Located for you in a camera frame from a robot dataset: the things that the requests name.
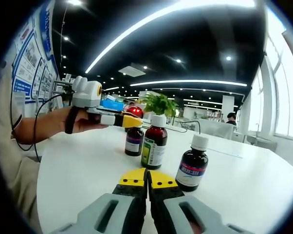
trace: white bottle cap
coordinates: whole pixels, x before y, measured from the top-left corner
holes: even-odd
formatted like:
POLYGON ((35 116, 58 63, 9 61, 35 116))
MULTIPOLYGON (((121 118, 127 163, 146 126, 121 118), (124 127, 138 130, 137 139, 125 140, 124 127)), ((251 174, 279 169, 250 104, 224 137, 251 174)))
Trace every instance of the white bottle cap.
POLYGON ((166 116, 152 116, 151 125, 159 128, 164 128, 166 126, 166 116))
POLYGON ((194 134, 191 148, 195 150, 206 151, 208 147, 208 141, 209 141, 208 138, 203 137, 201 135, 194 134))

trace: green bottle label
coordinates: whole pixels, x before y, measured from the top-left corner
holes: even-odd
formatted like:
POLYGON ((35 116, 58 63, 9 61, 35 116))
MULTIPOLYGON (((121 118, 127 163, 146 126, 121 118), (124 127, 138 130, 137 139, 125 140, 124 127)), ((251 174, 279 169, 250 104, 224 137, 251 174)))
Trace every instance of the green bottle label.
POLYGON ((154 140, 145 138, 141 161, 150 166, 159 166, 162 164, 165 146, 158 146, 154 140))

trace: person's arm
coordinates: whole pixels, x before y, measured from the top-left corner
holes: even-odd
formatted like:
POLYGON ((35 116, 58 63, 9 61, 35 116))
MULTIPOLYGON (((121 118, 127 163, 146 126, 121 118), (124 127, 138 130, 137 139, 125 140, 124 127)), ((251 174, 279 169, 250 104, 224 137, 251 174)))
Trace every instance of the person's arm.
MULTIPOLYGON (((70 109, 71 107, 65 107, 37 118, 35 143, 48 139, 59 132, 64 132, 65 120, 70 109)), ((22 118, 13 131, 13 135, 18 142, 22 144, 34 143, 34 123, 35 118, 22 118)), ((90 123, 87 112, 81 110, 75 119, 73 133, 106 127, 106 125, 90 123)))

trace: human hand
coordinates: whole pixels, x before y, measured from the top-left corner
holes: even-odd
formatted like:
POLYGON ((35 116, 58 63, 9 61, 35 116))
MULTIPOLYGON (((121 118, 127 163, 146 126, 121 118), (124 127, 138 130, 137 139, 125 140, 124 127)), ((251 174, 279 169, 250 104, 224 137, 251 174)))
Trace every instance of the human hand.
MULTIPOLYGON (((59 128, 61 132, 65 131, 65 121, 68 117, 68 114, 71 110, 71 106, 64 107, 58 110, 51 112, 53 115, 54 121, 59 122, 59 128)), ((73 133, 80 133, 91 129, 102 129, 107 128, 107 125, 103 124, 93 124, 88 119, 88 113, 84 109, 80 109, 73 126, 73 133)))

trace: blue box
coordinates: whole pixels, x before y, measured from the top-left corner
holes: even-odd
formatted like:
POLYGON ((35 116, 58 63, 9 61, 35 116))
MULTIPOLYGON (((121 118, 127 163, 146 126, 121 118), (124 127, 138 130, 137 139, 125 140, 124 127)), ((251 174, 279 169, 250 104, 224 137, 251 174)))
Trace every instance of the blue box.
POLYGON ((122 102, 117 102, 117 101, 102 100, 100 102, 100 105, 105 108, 113 109, 113 110, 117 110, 117 111, 123 111, 123 109, 124 109, 124 104, 122 102))

